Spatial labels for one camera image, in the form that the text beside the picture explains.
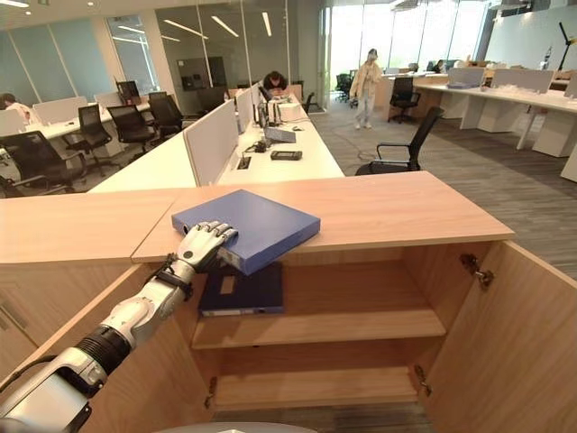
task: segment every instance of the robotic hand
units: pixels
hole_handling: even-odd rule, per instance
[[[0,407],[0,431],[78,431],[90,416],[88,399],[192,294],[191,281],[237,234],[218,221],[192,227],[176,254],[122,301],[90,335],[64,350]]]

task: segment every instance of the person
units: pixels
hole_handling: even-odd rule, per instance
[[[376,61],[377,58],[377,50],[371,49],[367,56],[367,61],[359,68],[351,84],[350,97],[359,99],[359,107],[357,108],[356,122],[354,124],[354,128],[357,130],[361,129],[361,123],[364,123],[364,127],[367,129],[372,128],[369,119],[371,118],[372,108],[375,105],[377,83],[382,74]]]
[[[433,66],[433,72],[435,74],[440,74],[444,72],[444,61],[439,60],[436,65]]]
[[[278,96],[287,89],[287,79],[280,72],[273,70],[262,80],[262,86],[269,90],[272,95]]]
[[[6,110],[16,110],[18,114],[24,119],[26,124],[37,124],[40,122],[36,114],[31,108],[16,101],[16,97],[12,93],[4,93],[0,96],[2,104]]]

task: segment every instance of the blue binder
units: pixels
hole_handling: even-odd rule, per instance
[[[221,247],[219,255],[245,275],[274,262],[321,227],[316,216],[243,189],[173,215],[172,226],[184,235],[184,227],[215,220],[238,230],[238,236]]]

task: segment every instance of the cabinet hinge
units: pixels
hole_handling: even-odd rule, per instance
[[[479,280],[481,284],[481,289],[486,291],[493,280],[495,280],[495,274],[489,270],[482,271],[479,266],[479,259],[475,254],[461,254],[460,260],[463,268],[471,275],[477,277],[477,280]]]
[[[205,398],[205,408],[210,409],[213,403],[213,398],[216,396],[216,385],[218,384],[218,379],[216,377],[210,378],[210,384],[208,385],[208,395]]]
[[[433,388],[426,382],[425,370],[419,364],[415,365],[415,374],[417,375],[418,384],[425,390],[425,395],[428,397],[433,393]]]

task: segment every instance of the woman in white coat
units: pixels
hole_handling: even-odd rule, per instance
[[[361,124],[367,129],[372,128],[369,119],[375,105],[377,83],[382,75],[382,70],[376,61],[377,58],[377,51],[374,48],[371,49],[367,61],[359,68],[351,84],[350,97],[357,96],[359,99],[359,107],[355,115],[355,129],[361,129]]]

